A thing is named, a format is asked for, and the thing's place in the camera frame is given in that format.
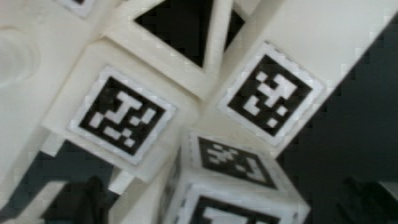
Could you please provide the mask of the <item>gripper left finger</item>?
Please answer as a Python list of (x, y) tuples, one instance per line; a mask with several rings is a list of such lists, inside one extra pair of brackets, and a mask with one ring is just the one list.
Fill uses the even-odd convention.
[(23, 179), (13, 202), (14, 224), (108, 224), (108, 210), (117, 194), (108, 180), (92, 175), (85, 180)]

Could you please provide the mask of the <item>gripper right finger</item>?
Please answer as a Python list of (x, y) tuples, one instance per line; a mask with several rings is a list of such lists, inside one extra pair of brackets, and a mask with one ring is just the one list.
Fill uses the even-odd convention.
[(398, 224), (398, 181), (343, 180), (334, 224)]

